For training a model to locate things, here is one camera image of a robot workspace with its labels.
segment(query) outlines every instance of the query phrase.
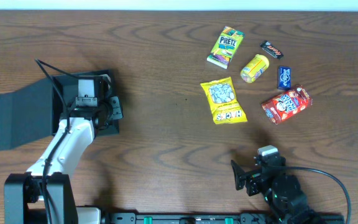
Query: wooden table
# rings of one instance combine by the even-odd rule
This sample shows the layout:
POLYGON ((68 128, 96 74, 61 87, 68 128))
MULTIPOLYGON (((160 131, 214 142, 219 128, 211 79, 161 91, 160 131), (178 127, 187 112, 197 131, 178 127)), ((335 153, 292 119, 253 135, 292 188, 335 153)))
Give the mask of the wooden table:
MULTIPOLYGON (((230 160, 254 169, 268 144, 288 164, 340 178, 358 223, 358 13, 0 11, 0 93, 41 78, 39 58, 68 72, 112 68, 124 108, 117 136, 96 138, 71 180, 77 205, 144 212, 267 210, 236 191, 230 160), (224 26, 246 34, 227 70, 206 61, 224 26), (269 40, 285 55, 252 84, 241 68, 269 40), (291 66, 313 106, 274 125, 260 103, 280 93, 277 68, 291 66), (232 77, 248 123, 215 125, 200 83, 232 77)), ((3 185, 23 173, 52 138, 0 152, 3 185)), ((312 208, 346 215, 331 179, 296 172, 312 208)))

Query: black candy wrapper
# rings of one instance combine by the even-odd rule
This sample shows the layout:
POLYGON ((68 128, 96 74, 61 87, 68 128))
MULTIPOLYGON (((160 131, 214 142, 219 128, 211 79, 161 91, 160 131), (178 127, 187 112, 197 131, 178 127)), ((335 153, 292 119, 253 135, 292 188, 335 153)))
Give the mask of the black candy wrapper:
POLYGON ((260 47, 264 49, 267 53, 269 53, 271 56, 280 59, 284 57, 284 54, 275 48, 269 41, 265 40, 263 43, 260 44, 260 47))

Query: teal clamp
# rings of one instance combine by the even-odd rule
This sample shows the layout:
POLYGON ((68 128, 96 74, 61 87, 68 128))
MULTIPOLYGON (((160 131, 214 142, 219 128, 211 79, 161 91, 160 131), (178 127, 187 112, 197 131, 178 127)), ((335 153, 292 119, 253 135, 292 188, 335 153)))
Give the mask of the teal clamp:
POLYGON ((224 224, 234 224, 233 218, 225 218, 225 219, 224 219, 224 224))
POLYGON ((144 224, 153 224, 152 217, 144 217, 144 224))

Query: yellow cylindrical container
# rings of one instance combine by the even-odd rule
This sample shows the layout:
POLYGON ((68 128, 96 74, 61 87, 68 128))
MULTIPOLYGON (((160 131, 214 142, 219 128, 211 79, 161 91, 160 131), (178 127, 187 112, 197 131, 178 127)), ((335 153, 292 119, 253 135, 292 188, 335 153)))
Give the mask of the yellow cylindrical container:
POLYGON ((254 82, 267 68, 269 67, 269 60, 263 55, 255 55, 242 70, 241 78, 248 82, 254 82))

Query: yellow snack bag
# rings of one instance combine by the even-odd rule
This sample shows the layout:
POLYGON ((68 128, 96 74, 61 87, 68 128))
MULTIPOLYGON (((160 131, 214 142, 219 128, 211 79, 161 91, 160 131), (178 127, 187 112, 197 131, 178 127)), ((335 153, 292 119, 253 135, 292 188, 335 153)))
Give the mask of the yellow snack bag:
POLYGON ((231 77, 200 85, 205 91, 215 124, 247 122, 247 116, 237 102, 231 77))

